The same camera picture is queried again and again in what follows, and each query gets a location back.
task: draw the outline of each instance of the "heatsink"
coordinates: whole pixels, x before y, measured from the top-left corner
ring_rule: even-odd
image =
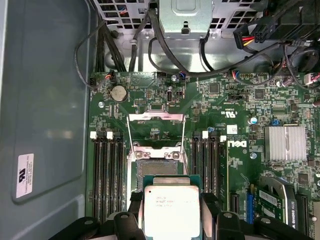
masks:
[[[264,128],[267,161],[306,161],[304,126],[267,126]]]

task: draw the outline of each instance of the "metal bracket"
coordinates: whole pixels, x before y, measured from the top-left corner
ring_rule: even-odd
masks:
[[[183,153],[186,118],[183,114],[169,114],[168,112],[166,112],[164,110],[148,110],[142,114],[129,114],[126,117],[126,123],[128,126],[128,132],[129,132],[129,138],[130,138],[130,145],[131,145],[131,150],[133,151],[133,153],[135,152],[136,146],[134,146],[133,142],[132,142],[132,136],[131,136],[131,131],[130,131],[130,122],[132,122],[132,121],[148,121],[148,120],[151,120],[152,118],[160,118],[162,120],[183,122],[182,139],[181,139],[181,147],[180,147],[180,152]]]

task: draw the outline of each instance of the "capacitor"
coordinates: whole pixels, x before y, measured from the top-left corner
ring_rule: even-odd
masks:
[[[110,95],[114,101],[121,103],[127,99],[128,92],[123,86],[118,85],[111,89]]]
[[[311,214],[311,213],[309,213],[309,218],[311,219],[312,222],[318,221],[318,218],[315,215]]]
[[[312,105],[313,105],[315,108],[320,107],[320,99],[314,101],[314,102],[312,103]]]
[[[207,129],[207,131],[208,131],[209,133],[212,133],[212,132],[214,132],[214,131],[215,131],[215,128],[214,128],[214,127],[209,126],[209,127],[208,127],[208,129]]]
[[[288,87],[290,86],[292,83],[293,83],[294,79],[292,77],[289,77],[287,79],[285,79],[283,82],[282,82],[282,86],[283,87]]]
[[[176,82],[178,81],[177,75],[172,75],[172,76],[171,76],[171,81],[172,81],[173,83],[176,83]]]
[[[257,124],[257,123],[258,123],[258,119],[254,116],[248,119],[248,124],[250,125]]]

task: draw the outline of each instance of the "integrated circuit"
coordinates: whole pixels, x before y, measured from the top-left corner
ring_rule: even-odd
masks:
[[[301,185],[308,185],[309,179],[307,173],[299,173],[298,174],[298,183]]]
[[[265,99],[265,90],[264,89],[256,89],[256,90],[254,90],[254,99],[256,99],[256,100]]]
[[[176,175],[178,174],[177,160],[137,160],[137,188],[143,190],[146,175]]]
[[[209,84],[209,92],[211,94],[218,94],[219,93],[219,83],[213,82]]]

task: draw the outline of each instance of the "white label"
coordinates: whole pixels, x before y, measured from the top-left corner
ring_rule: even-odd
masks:
[[[264,208],[263,209],[263,212],[265,215],[269,216],[269,217],[272,217],[272,218],[275,218],[276,215],[273,213],[273,212],[270,212],[268,209]]]
[[[226,134],[238,134],[238,125],[227,125]]]
[[[278,206],[278,201],[275,197],[270,196],[269,194],[267,194],[261,190],[259,190],[259,196],[260,196],[260,198],[266,200],[267,202],[269,202],[275,206]]]
[[[16,176],[16,198],[32,192],[34,173],[34,154],[24,154],[18,157],[18,171]]]
[[[222,115],[225,115],[227,119],[235,119],[238,114],[236,111],[222,111]]]

